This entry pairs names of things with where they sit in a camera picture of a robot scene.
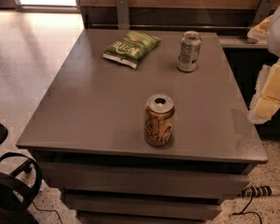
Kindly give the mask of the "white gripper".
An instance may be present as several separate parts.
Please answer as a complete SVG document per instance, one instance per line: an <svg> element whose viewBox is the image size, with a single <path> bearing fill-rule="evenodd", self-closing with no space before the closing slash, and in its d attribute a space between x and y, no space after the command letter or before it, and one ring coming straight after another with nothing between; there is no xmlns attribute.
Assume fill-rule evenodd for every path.
<svg viewBox="0 0 280 224"><path fill-rule="evenodd" d="M247 41L267 41L268 51L280 58L280 6L272 16L248 31ZM280 59L273 66L262 66L255 90L247 118L253 124L263 124L271 120L280 108Z"/></svg>

